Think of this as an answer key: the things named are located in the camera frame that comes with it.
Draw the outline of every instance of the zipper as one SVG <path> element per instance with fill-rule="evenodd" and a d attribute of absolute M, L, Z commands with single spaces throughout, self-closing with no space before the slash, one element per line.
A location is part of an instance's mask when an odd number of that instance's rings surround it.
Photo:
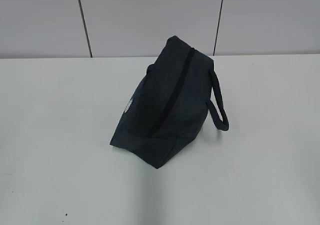
<path fill-rule="evenodd" d="M 192 57 L 195 54 L 195 49 L 192 47 L 186 56 L 186 59 L 184 61 L 184 65 L 182 68 L 182 71 L 180 73 L 180 76 L 178 78 L 178 81 L 176 82 L 176 85 L 172 91 L 172 94 L 166 103 L 164 109 L 162 110 L 161 114 L 159 115 L 158 119 L 154 123 L 153 127 L 149 130 L 149 132 L 146 134 L 147 137 L 151 137 L 164 123 L 166 118 L 168 117 L 169 113 L 171 112 L 172 108 L 174 107 L 176 100 L 184 86 L 184 83 L 186 81 L 187 75 L 188 75 L 188 70 L 190 67 L 190 63 L 192 60 Z"/>

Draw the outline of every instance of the bag handle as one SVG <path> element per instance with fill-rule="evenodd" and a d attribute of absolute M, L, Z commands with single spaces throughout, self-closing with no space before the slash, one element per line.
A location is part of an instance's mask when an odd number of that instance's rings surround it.
<path fill-rule="evenodd" d="M 215 125 L 215 127 L 218 130 L 222 130 L 222 131 L 228 131 L 229 130 L 229 121 L 226 115 L 226 112 L 224 110 L 224 103 L 222 100 L 222 95 L 221 95 L 221 90 L 220 90 L 220 84 L 219 84 L 219 80 L 218 77 L 214 71 L 214 66 L 212 66 L 209 70 L 209 75 L 210 75 L 210 79 L 211 79 L 211 84 L 212 84 L 212 88 L 213 88 L 213 93 L 215 96 L 215 100 L 216 100 L 216 104 L 219 108 L 220 114 L 222 116 L 222 121 L 219 117 L 219 114 L 217 112 L 217 109 L 215 107 L 215 105 L 213 104 L 213 102 L 208 99 L 206 101 L 206 105 L 209 108 L 213 123 Z"/>

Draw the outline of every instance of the dark gray bag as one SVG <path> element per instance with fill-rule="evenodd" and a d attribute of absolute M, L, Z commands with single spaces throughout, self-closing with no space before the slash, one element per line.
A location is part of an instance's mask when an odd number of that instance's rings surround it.
<path fill-rule="evenodd" d="M 212 88 L 222 121 L 210 100 Z M 217 129 L 227 131 L 214 61 L 173 36 L 147 68 L 110 144 L 158 169 L 196 138 L 208 109 Z"/>

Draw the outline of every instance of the fabric bag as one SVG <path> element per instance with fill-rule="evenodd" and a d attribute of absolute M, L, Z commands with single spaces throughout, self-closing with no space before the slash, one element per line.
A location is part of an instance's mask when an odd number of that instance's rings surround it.
<path fill-rule="evenodd" d="M 210 100 L 212 88 L 222 120 Z M 158 169 L 196 138 L 208 110 L 216 128 L 227 131 L 214 61 L 173 36 L 147 68 L 110 144 Z"/>

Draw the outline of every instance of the white wall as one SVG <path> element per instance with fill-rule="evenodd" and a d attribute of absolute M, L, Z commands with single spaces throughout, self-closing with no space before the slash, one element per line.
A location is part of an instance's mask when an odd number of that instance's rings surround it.
<path fill-rule="evenodd" d="M 81 0 L 94 57 L 212 55 L 221 0 Z M 320 0 L 224 0 L 215 55 L 320 53 Z M 89 57 L 78 0 L 0 0 L 0 58 Z"/>
<path fill-rule="evenodd" d="M 320 0 L 224 0 L 215 55 L 320 53 Z"/>
<path fill-rule="evenodd" d="M 0 0 L 0 59 L 89 57 L 78 0 Z"/>
<path fill-rule="evenodd" d="M 157 56 L 172 35 L 212 55 L 221 0 L 81 0 L 95 57 Z"/>

